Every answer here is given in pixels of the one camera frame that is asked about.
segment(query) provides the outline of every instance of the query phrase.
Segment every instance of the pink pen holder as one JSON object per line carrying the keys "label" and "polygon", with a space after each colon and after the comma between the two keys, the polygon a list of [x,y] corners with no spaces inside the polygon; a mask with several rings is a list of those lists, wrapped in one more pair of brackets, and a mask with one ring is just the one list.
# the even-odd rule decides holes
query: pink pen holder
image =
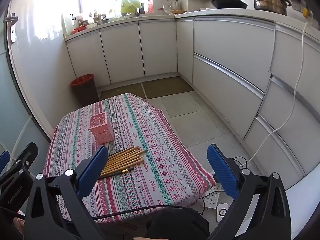
{"label": "pink pen holder", "polygon": [[113,128],[106,116],[106,112],[90,117],[89,130],[99,144],[114,141]]}

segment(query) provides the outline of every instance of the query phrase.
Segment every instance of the brown trash can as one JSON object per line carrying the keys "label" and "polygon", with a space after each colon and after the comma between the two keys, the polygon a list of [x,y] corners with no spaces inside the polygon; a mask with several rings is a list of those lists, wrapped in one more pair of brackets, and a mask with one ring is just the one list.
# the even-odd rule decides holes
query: brown trash can
{"label": "brown trash can", "polygon": [[88,106],[99,101],[93,74],[78,77],[70,85],[73,93],[83,106]]}

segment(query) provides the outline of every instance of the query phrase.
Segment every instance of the patterned tablecloth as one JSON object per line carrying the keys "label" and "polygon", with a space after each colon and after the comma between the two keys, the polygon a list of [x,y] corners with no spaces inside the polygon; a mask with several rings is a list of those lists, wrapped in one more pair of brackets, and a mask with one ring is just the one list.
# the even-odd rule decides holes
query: patterned tablecloth
{"label": "patterned tablecloth", "polygon": [[[114,142],[106,144],[109,154],[133,145],[146,153],[144,162],[134,171],[97,181],[90,195],[83,198],[93,217],[152,205],[188,206],[215,184],[211,174],[174,134],[162,111],[133,94],[112,97],[67,114],[50,144],[44,167],[47,177],[75,169],[95,152],[98,144],[88,125],[90,116],[104,111],[115,136]],[[63,216],[70,219],[61,197],[58,202]],[[128,213],[97,223],[106,230],[112,225],[114,231],[130,231],[135,227],[133,217],[154,211]]]}

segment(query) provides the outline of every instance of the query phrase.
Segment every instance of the blue gripper pad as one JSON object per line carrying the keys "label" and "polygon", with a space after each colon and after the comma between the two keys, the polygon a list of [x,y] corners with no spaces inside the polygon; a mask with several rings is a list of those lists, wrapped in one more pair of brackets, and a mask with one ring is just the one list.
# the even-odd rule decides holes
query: blue gripper pad
{"label": "blue gripper pad", "polygon": [[8,151],[4,151],[0,155],[0,173],[3,171],[3,169],[6,167],[10,160],[10,153]]}
{"label": "blue gripper pad", "polygon": [[107,161],[108,150],[105,146],[100,145],[90,158],[81,161],[77,166],[75,169],[78,180],[76,194],[79,199],[89,196]]}
{"label": "blue gripper pad", "polygon": [[239,195],[238,178],[235,174],[239,174],[240,168],[234,160],[226,158],[215,144],[209,145],[207,158],[224,191],[235,200]]}

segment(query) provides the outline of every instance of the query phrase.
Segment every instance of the yellow plug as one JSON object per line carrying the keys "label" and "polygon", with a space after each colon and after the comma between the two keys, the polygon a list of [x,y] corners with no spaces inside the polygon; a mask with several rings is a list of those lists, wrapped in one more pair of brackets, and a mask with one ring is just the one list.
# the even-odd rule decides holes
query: yellow plug
{"label": "yellow plug", "polygon": [[309,17],[309,10],[308,8],[304,8],[302,11],[302,15],[307,19]]}

